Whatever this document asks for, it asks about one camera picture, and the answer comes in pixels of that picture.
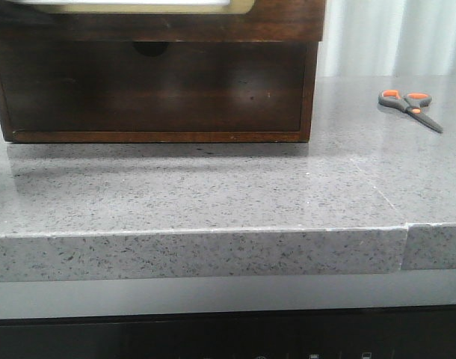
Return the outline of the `grey orange scissors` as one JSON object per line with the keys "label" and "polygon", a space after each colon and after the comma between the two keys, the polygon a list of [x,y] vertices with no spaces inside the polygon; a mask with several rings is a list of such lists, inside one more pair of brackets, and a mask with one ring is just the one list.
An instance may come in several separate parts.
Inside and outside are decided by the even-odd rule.
{"label": "grey orange scissors", "polygon": [[426,93],[407,93],[401,95],[398,90],[383,90],[378,95],[378,103],[382,106],[395,108],[410,115],[423,126],[439,133],[443,127],[423,112],[423,108],[431,104],[432,96]]}

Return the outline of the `white sheer curtain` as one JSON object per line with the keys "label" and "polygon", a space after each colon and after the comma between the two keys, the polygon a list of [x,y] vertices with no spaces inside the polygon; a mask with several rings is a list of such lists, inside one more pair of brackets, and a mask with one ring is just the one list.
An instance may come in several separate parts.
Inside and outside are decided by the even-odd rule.
{"label": "white sheer curtain", "polygon": [[456,76],[456,1],[328,1],[317,75]]}

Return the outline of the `black appliance control panel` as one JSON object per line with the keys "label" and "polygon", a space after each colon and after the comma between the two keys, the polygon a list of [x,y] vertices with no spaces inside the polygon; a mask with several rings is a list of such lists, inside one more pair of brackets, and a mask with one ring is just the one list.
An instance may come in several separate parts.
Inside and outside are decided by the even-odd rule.
{"label": "black appliance control panel", "polygon": [[0,319],[0,358],[456,358],[456,305]]}

